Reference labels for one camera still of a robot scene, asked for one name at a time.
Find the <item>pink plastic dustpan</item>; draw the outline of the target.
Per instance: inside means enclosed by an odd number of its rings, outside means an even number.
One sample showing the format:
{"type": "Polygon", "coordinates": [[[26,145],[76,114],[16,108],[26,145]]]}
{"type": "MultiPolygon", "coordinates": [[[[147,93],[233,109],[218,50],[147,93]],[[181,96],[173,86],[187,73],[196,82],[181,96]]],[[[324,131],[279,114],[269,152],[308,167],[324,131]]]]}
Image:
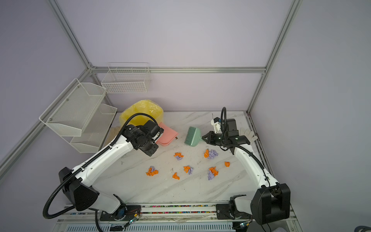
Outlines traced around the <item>pink plastic dustpan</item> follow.
{"type": "Polygon", "coordinates": [[[163,134],[160,138],[156,141],[156,144],[161,145],[163,147],[168,146],[173,140],[176,139],[178,136],[178,132],[174,131],[170,127],[166,126],[164,123],[160,123],[159,126],[164,129],[163,134]]]}

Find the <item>green hand brush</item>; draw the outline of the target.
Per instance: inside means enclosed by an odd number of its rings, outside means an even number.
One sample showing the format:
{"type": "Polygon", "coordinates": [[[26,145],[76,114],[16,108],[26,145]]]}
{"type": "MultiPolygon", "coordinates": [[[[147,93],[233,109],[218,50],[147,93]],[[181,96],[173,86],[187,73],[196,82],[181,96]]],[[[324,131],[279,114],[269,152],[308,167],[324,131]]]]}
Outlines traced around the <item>green hand brush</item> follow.
{"type": "Polygon", "coordinates": [[[201,130],[196,127],[189,127],[186,138],[185,138],[185,145],[190,147],[195,147],[198,145],[200,140],[202,139],[201,130]]]}

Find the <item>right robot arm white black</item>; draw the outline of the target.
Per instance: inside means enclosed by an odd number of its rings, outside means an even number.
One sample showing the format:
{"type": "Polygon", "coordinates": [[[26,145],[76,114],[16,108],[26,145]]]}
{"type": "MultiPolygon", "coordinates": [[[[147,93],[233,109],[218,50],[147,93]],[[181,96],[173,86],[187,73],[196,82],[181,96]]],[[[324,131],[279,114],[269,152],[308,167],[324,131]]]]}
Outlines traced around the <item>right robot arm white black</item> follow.
{"type": "Polygon", "coordinates": [[[202,136],[212,146],[230,151],[250,176],[254,194],[240,194],[229,200],[231,216],[249,214],[259,225],[269,224],[290,216],[291,191],[287,184],[279,183],[253,152],[251,141],[240,135],[234,119],[227,118],[227,109],[212,120],[214,130],[202,136]]]}

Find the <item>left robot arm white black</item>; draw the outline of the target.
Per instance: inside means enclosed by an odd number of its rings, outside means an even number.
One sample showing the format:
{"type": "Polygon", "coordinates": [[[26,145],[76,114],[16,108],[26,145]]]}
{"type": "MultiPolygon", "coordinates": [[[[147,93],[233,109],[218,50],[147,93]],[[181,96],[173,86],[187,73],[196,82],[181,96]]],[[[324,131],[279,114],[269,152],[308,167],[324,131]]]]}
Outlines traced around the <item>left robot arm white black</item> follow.
{"type": "Polygon", "coordinates": [[[141,150],[146,155],[152,156],[158,149],[156,141],[162,136],[164,129],[148,114],[145,114],[145,117],[149,120],[144,125],[134,126],[130,121],[137,116],[138,114],[134,114],[129,117],[117,136],[91,158],[72,169],[65,167],[60,170],[60,184],[43,207],[44,218],[56,218],[73,209],[106,212],[114,220],[122,220],[126,216],[127,205],[116,194],[108,195],[103,191],[96,190],[94,184],[105,170],[132,150],[141,150]],[[60,191],[70,200],[72,205],[67,209],[50,214],[50,206],[60,191]]]}

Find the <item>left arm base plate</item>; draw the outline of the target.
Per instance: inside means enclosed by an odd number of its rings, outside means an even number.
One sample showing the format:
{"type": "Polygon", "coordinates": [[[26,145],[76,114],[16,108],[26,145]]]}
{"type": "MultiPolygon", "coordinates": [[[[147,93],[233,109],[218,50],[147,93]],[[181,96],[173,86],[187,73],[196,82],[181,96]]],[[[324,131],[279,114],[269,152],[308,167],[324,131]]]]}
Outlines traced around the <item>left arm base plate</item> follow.
{"type": "Polygon", "coordinates": [[[100,221],[130,221],[135,215],[140,215],[142,207],[140,205],[126,205],[125,208],[118,209],[117,212],[109,214],[105,211],[102,212],[100,221]]]}

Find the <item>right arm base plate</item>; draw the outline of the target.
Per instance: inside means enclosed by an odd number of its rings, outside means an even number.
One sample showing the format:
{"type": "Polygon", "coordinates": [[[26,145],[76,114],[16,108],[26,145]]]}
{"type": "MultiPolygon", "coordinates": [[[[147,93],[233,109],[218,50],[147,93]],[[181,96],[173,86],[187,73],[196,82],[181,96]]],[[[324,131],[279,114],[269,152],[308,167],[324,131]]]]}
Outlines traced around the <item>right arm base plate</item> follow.
{"type": "Polygon", "coordinates": [[[237,212],[236,210],[232,210],[232,208],[228,204],[217,204],[216,205],[216,217],[219,220],[222,219],[231,219],[231,220],[239,220],[239,219],[252,219],[252,215],[237,212]]]}

